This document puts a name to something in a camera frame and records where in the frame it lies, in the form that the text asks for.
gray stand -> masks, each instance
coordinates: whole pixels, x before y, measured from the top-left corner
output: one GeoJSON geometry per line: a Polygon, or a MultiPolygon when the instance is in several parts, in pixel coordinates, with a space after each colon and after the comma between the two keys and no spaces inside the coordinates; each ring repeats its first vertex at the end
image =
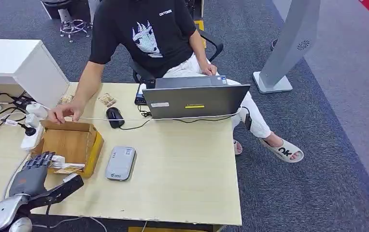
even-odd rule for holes
{"type": "Polygon", "coordinates": [[[59,13],[59,17],[61,18],[61,22],[62,23],[66,23],[66,22],[71,22],[72,21],[72,17],[69,14],[67,9],[59,9],[58,10],[59,13]]]}
{"type": "Polygon", "coordinates": [[[291,91],[285,76],[316,40],[321,0],[293,0],[283,31],[261,72],[253,74],[260,93],[291,91]]]}

open cardboard box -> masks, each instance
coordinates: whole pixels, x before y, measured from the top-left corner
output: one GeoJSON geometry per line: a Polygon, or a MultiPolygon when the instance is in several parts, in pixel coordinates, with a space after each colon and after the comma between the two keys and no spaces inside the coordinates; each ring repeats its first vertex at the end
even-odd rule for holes
{"type": "MultiPolygon", "coordinates": [[[[90,177],[94,173],[104,142],[94,125],[79,122],[58,125],[49,120],[42,120],[41,124],[45,127],[45,133],[32,153],[56,152],[57,155],[65,157],[66,163],[85,164],[85,167],[76,173],[82,177],[90,177]]],[[[55,171],[53,168],[48,169],[49,173],[55,171]]]]}

computer mouse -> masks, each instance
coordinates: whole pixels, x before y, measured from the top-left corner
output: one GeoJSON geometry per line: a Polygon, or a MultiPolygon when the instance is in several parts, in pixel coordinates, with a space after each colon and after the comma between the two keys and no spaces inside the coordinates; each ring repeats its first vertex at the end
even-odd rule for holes
{"type": "MultiPolygon", "coordinates": [[[[122,115],[120,114],[120,111],[116,109],[115,107],[111,107],[106,111],[106,118],[107,119],[123,119],[122,115]]],[[[109,121],[109,124],[112,128],[119,128],[125,123],[124,120],[121,121],[109,121]]]]}

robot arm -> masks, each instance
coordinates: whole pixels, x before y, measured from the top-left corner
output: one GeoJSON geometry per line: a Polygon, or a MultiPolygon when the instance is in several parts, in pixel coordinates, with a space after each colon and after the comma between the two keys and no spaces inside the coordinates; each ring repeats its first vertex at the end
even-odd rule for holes
{"type": "Polygon", "coordinates": [[[31,232],[31,209],[61,202],[84,185],[81,176],[71,174],[64,183],[46,190],[44,182],[54,152],[28,160],[11,184],[9,197],[0,202],[0,232],[31,232]]]}

chair base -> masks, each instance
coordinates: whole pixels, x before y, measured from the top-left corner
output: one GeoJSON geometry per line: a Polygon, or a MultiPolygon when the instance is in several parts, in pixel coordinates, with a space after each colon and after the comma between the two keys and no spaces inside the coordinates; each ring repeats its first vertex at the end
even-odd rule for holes
{"type": "Polygon", "coordinates": [[[85,30],[85,28],[89,28],[86,22],[80,19],[75,19],[69,22],[64,22],[61,25],[61,28],[59,31],[61,32],[61,37],[65,36],[65,34],[68,35],[69,42],[73,43],[73,39],[71,39],[71,35],[78,33],[80,31],[83,31],[85,33],[85,37],[90,37],[88,32],[85,30]]]}

